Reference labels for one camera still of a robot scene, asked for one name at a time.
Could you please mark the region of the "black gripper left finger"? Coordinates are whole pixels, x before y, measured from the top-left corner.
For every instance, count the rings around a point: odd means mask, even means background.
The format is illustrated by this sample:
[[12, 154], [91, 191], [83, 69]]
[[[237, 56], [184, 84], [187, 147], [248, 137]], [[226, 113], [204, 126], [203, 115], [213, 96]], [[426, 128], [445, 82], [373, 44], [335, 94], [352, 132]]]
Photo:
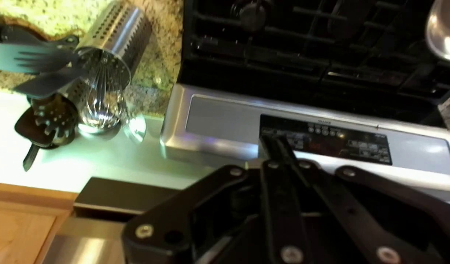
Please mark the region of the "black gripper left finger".
[[127, 264], [264, 264], [256, 169], [225, 166], [124, 229]]

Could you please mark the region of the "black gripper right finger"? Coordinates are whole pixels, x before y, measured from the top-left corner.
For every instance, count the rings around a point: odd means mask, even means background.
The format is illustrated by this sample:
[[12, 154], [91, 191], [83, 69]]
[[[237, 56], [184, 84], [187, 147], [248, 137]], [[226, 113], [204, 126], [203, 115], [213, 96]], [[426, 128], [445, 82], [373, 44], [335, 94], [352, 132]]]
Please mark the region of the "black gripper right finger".
[[329, 173], [264, 137], [269, 251], [305, 264], [450, 264], [450, 204], [371, 172]]

